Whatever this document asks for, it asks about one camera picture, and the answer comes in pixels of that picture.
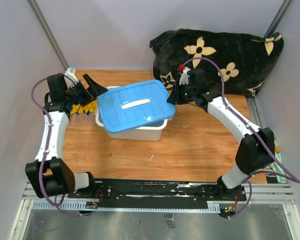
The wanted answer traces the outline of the clear plastic tube rack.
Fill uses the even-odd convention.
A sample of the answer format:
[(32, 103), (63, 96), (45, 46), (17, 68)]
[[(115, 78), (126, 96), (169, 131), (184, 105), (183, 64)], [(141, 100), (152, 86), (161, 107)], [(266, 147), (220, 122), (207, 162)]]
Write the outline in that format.
[(73, 126), (83, 126), (83, 125), (95, 125), (95, 114), (94, 113), (82, 113), (75, 114), (71, 117), (71, 123)]

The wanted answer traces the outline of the blue plastic tray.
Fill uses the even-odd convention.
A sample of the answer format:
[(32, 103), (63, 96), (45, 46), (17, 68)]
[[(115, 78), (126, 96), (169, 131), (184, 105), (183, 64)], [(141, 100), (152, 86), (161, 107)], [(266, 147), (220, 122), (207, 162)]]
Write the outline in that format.
[(97, 99), (99, 115), (105, 130), (118, 134), (171, 119), (176, 107), (167, 102), (169, 96), (154, 79), (111, 88)]

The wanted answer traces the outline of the white plastic bin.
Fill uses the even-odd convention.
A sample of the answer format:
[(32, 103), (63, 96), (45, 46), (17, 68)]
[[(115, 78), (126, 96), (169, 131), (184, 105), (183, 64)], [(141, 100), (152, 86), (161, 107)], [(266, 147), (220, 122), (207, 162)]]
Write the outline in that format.
[[(107, 89), (113, 89), (113, 88), (117, 88), (119, 86), (108, 86)], [(104, 130), (107, 132), (107, 134), (114, 139), (126, 139), (126, 140), (142, 140), (142, 141), (158, 141), (161, 136), (162, 136), (162, 131), (163, 129), (165, 129), (165, 127), (168, 124), (168, 121), (170, 121), (172, 118), (170, 119), (166, 119), (166, 120), (162, 120), (159, 122), (155, 122), (152, 124), (148, 124), (145, 126), (141, 126), (138, 128), (134, 128), (134, 129), (130, 129), (130, 130), (126, 130), (124, 132), (120, 132), (120, 133), (110, 133), (108, 131), (106, 131), (103, 121), (101, 119), (99, 110), (98, 110), (98, 102), (97, 102), (97, 107), (96, 107), (96, 116), (95, 116), (95, 121), (96, 123), (104, 128)]]

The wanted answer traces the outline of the yellow test tube rack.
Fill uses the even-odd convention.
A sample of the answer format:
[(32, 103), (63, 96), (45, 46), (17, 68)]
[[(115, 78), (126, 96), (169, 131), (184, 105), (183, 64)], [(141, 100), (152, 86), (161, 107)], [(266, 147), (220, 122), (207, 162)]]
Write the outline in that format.
[(97, 107), (96, 101), (93, 101), (93, 102), (87, 104), (86, 106), (82, 106), (80, 104), (77, 104), (77, 105), (74, 104), (72, 106), (72, 110), (71, 110), (70, 114), (71, 115), (85, 115), (85, 114), (83, 114), (83, 110), (85, 110), (86, 112), (90, 111), (90, 114), (94, 114), (96, 107)]

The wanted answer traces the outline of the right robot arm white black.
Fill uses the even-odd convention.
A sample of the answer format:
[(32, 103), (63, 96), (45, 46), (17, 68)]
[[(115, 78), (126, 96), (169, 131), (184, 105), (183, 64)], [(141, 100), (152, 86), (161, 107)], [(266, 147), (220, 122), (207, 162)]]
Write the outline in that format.
[(217, 180), (216, 193), (222, 200), (230, 199), (244, 179), (271, 163), (275, 152), (274, 133), (270, 128), (261, 128), (237, 111), (222, 93), (211, 89), (205, 71), (179, 66), (180, 80), (173, 85), (167, 102), (196, 106), (219, 120), (235, 137), (239, 147), (233, 167)]

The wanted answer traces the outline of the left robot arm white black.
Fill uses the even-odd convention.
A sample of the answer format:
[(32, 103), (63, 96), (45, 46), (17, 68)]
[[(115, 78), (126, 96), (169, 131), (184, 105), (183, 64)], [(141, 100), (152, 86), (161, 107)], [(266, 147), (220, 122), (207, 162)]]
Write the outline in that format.
[(27, 163), (25, 173), (37, 197), (46, 198), (80, 191), (86, 198), (97, 193), (91, 172), (73, 173), (63, 160), (63, 147), (67, 126), (74, 105), (85, 107), (105, 94), (108, 89), (96, 83), (88, 74), (83, 84), (72, 73), (57, 73), (44, 79), (48, 93), (42, 110), (44, 130), (35, 160)]

